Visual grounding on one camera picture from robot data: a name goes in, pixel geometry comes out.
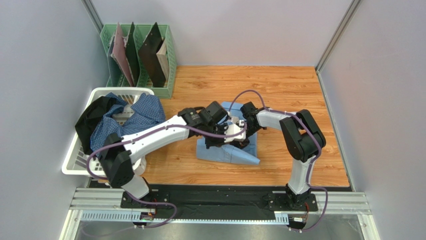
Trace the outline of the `light blue long sleeve shirt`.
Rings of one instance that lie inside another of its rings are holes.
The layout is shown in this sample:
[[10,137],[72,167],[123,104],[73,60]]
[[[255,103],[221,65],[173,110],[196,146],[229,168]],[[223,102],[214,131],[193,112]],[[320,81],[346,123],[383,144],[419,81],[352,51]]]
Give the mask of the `light blue long sleeve shirt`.
[[[219,114],[221,119],[213,118],[216,124],[213,133],[216,135],[225,135],[228,122],[232,123],[232,117],[243,120],[241,112],[241,103],[231,103],[224,101],[222,103],[213,103],[207,108],[210,110],[219,110],[223,108],[223,113]],[[245,148],[233,146],[233,142],[225,143],[224,138],[202,137],[196,141],[196,157],[200,160],[207,160],[220,163],[229,163],[237,165],[258,165],[257,134],[249,137],[250,144]]]

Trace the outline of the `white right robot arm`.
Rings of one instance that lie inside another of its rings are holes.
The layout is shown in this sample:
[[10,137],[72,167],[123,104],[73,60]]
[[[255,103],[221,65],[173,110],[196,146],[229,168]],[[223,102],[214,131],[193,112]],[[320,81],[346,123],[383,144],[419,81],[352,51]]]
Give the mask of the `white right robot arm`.
[[243,104],[240,111],[248,124],[247,137],[266,128],[282,131],[287,150],[293,158],[284,202],[290,209],[303,207],[311,193],[315,162],[326,145],[325,136],[312,114],[306,109],[292,113],[267,107],[257,108],[252,102]]

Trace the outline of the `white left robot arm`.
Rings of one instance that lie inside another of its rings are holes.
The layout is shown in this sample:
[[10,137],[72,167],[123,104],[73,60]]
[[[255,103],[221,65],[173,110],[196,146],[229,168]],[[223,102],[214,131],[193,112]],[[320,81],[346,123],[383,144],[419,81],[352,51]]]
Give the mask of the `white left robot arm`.
[[219,122],[228,112],[216,101],[207,107],[185,108],[169,120],[143,131],[119,136],[108,135],[99,151],[99,162],[112,188],[124,189],[141,199],[149,192],[147,181],[134,165],[147,154],[193,136],[211,137],[223,142],[225,131]]

